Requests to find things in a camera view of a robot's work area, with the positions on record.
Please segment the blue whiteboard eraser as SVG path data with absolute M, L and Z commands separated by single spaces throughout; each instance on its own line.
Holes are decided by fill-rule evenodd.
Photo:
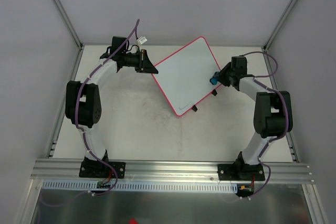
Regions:
M 210 83 L 212 84 L 212 85 L 217 85 L 219 82 L 220 82 L 220 80 L 219 80 L 219 74 L 220 74 L 220 72 L 219 71 L 217 71 L 217 72 L 215 72 L 214 74 L 213 74 L 213 76 L 210 78 Z

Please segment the pink framed whiteboard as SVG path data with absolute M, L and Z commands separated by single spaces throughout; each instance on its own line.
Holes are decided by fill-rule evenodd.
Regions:
M 183 116 L 220 86 L 210 79 L 220 66 L 205 37 L 200 36 L 155 64 L 153 78 L 175 115 Z

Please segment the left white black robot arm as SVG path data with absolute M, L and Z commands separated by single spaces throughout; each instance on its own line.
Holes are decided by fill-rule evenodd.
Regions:
M 137 73 L 157 74 L 142 45 L 145 37 L 136 40 L 136 52 L 131 52 L 128 39 L 113 37 L 112 44 L 99 58 L 93 70 L 79 81 L 69 81 L 66 86 L 65 116 L 78 129 L 85 146 L 79 176 L 82 178 L 123 178 L 124 163 L 109 162 L 108 151 L 98 130 L 102 116 L 100 88 L 123 67 L 134 68 Z

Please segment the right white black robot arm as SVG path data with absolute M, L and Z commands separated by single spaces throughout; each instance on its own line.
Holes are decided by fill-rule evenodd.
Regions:
M 220 180 L 265 180 L 261 159 L 275 141 L 292 130 L 291 96 L 288 91 L 267 87 L 252 74 L 247 73 L 244 55 L 234 56 L 221 71 L 213 75 L 226 87 L 234 87 L 255 102 L 254 134 L 236 160 L 226 168 L 218 165 Z

